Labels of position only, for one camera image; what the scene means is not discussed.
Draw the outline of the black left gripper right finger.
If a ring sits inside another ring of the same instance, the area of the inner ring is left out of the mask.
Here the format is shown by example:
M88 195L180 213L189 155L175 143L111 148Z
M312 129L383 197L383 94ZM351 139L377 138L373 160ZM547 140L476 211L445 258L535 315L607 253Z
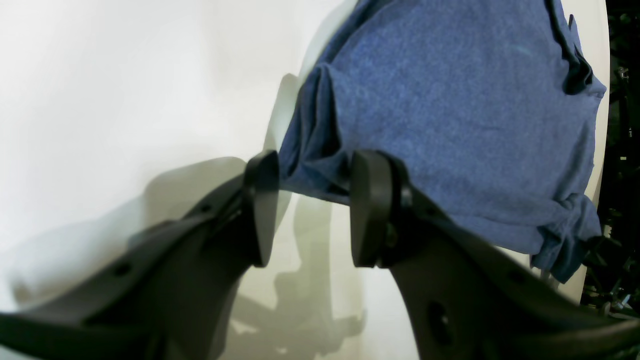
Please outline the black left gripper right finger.
M580 308L452 222L404 164L357 150L350 171L356 267L388 269L422 360L624 360L639 322Z

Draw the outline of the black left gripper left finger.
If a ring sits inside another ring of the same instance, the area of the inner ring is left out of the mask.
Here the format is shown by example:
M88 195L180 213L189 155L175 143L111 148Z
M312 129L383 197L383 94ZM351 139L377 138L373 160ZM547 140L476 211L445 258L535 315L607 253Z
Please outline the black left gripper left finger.
M240 280L274 245L276 150L156 225L77 287L32 309L1 314L1 344L43 360L186 360L220 356Z

